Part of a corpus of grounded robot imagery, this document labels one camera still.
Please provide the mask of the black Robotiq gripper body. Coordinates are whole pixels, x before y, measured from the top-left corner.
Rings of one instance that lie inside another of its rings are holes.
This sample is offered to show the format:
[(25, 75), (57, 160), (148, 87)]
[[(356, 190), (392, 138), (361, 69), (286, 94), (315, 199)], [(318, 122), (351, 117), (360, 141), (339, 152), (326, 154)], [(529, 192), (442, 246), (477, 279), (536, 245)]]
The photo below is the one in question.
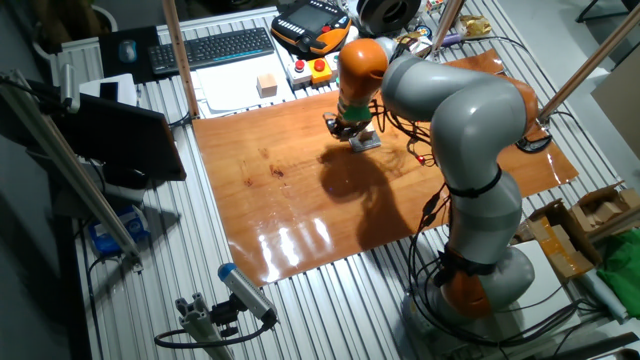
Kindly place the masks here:
[(330, 112), (325, 112), (322, 117), (330, 134), (331, 131), (342, 131), (344, 137), (359, 134), (371, 123), (371, 120), (348, 121), (340, 114)]

